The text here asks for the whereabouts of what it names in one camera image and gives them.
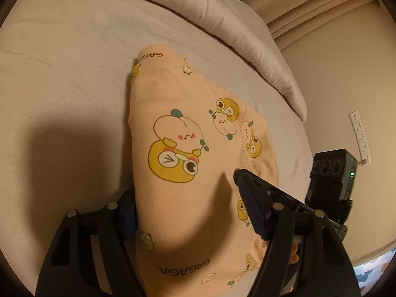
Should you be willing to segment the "right hand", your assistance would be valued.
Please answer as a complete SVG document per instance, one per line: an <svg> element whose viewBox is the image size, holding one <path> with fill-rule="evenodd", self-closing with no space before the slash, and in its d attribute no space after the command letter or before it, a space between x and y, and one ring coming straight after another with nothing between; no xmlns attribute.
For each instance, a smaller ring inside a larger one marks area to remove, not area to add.
<svg viewBox="0 0 396 297"><path fill-rule="evenodd" d="M295 241L293 241L289 256L289 264L296 264L299 261L299 256L297 255L297 252L298 252L298 245Z"/></svg>

